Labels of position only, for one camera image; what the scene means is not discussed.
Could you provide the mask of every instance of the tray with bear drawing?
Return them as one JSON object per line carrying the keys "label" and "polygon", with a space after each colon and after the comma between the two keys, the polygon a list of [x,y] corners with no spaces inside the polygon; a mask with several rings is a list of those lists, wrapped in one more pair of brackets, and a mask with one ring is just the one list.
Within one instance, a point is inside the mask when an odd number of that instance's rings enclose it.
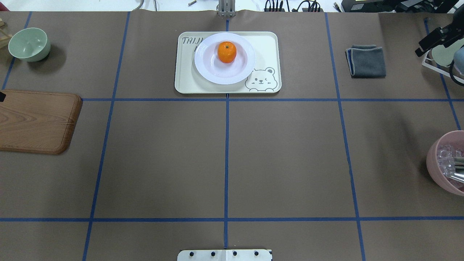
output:
{"label": "tray with bear drawing", "polygon": [[279,45],[272,32],[230,32],[244,37],[256,55],[251,74],[235,84],[219,85],[208,81],[198,72],[195,50],[206,39],[219,32],[184,32],[177,41],[174,87],[180,93],[275,93],[282,87]]}

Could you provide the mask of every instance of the white label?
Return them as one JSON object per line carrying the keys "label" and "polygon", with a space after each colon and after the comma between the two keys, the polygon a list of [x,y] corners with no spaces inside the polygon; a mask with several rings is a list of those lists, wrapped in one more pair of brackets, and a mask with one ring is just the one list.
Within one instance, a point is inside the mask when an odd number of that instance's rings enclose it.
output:
{"label": "white label", "polygon": [[351,7],[351,10],[350,10],[350,11],[353,11],[353,10],[361,10],[363,6],[364,6],[364,4],[353,5],[353,6]]}

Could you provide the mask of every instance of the pink bowl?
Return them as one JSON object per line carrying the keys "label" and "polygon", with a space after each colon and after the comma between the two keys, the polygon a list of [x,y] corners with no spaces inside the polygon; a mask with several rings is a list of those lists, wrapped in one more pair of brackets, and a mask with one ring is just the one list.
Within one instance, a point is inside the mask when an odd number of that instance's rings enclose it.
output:
{"label": "pink bowl", "polygon": [[440,146],[445,144],[453,145],[455,148],[464,148],[464,130],[448,132],[432,145],[427,154],[427,169],[429,170],[430,176],[440,187],[453,194],[464,196],[464,192],[453,186],[453,184],[446,179],[438,166],[437,150]]}

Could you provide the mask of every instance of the bear ear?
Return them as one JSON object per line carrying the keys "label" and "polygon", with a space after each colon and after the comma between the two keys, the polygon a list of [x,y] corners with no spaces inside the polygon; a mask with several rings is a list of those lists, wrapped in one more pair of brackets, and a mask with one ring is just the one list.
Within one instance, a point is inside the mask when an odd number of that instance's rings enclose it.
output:
{"label": "bear ear", "polygon": [[270,72],[271,74],[274,74],[276,71],[272,67],[267,67],[265,71]]}

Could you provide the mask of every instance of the brown wooden board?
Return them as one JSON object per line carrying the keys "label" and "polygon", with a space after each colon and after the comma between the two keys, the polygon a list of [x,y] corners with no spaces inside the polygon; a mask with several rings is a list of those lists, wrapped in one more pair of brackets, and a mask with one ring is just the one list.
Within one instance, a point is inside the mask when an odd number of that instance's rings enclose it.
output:
{"label": "brown wooden board", "polygon": [[82,107],[78,95],[3,90],[0,150],[60,154],[71,143]]}

